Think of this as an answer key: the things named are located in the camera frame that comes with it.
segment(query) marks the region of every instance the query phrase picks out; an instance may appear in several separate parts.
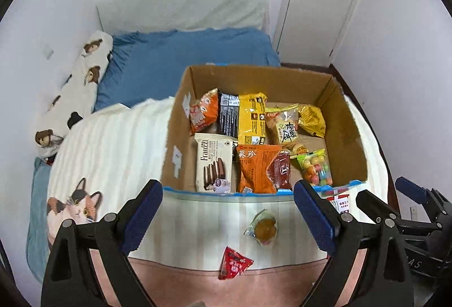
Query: headboard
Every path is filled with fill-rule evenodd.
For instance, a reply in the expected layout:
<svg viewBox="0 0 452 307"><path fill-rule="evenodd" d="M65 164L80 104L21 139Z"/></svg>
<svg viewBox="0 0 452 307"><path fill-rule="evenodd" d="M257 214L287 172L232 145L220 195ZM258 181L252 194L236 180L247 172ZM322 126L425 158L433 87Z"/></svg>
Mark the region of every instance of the headboard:
<svg viewBox="0 0 452 307"><path fill-rule="evenodd" d="M107 0L97 8L108 34L246 26L267 31L267 0Z"/></svg>

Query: brown round snack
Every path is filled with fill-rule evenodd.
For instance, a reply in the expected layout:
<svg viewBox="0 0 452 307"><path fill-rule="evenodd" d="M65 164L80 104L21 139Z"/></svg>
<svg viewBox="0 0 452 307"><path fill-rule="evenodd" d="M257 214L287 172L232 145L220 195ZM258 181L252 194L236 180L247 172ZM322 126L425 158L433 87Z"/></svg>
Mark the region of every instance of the brown round snack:
<svg viewBox="0 0 452 307"><path fill-rule="evenodd" d="M263 219L259 223L257 223L255 227L256 239L261 242L272 239L276 234L275 223L276 220L274 219Z"/></svg>

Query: silver screw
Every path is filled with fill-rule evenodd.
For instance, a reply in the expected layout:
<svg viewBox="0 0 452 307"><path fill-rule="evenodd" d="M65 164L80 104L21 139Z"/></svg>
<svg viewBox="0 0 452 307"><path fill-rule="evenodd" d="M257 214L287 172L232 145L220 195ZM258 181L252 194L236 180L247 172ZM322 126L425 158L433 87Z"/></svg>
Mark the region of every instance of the silver screw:
<svg viewBox="0 0 452 307"><path fill-rule="evenodd" d="M63 228L69 228L72 225L72 219L66 219L63 222Z"/></svg>
<svg viewBox="0 0 452 307"><path fill-rule="evenodd" d="M116 219L116 214L114 212L109 212L107 215L103 217L105 221L113 221Z"/></svg>
<svg viewBox="0 0 452 307"><path fill-rule="evenodd" d="M392 219L385 219L385 224L390 228L393 228L396 225Z"/></svg>
<svg viewBox="0 0 452 307"><path fill-rule="evenodd" d="M343 221L346 221L347 223L349 223L353 220L352 215L347 212L342 213L340 217Z"/></svg>

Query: orange package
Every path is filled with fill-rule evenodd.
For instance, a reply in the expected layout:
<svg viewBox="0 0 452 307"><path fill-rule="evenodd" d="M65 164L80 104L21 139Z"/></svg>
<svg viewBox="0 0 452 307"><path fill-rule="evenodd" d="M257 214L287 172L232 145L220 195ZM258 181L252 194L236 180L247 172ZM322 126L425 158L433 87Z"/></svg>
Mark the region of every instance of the orange package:
<svg viewBox="0 0 452 307"><path fill-rule="evenodd" d="M238 145L241 193L276 193L267 170L283 149L281 145Z"/></svg>
<svg viewBox="0 0 452 307"><path fill-rule="evenodd" d="M200 132L216 122L218 118L218 89L212 89L190 106L190 126L192 134Z"/></svg>

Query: white wall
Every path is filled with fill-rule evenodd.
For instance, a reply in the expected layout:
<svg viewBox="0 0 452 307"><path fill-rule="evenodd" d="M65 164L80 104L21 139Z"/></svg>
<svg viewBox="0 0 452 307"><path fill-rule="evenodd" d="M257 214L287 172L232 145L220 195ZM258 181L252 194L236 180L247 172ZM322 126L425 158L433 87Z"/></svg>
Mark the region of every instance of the white wall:
<svg viewBox="0 0 452 307"><path fill-rule="evenodd" d="M451 46L452 18L441 0L359 0L333 60L368 116L392 177L435 187L449 199ZM398 198L409 219L414 203Z"/></svg>
<svg viewBox="0 0 452 307"><path fill-rule="evenodd" d="M281 0L270 0L273 35ZM19 289L38 306L41 286L25 261L35 149L34 122L65 80L75 55L100 27L95 0L14 0L0 23L0 237ZM48 44L55 53L46 60Z"/></svg>

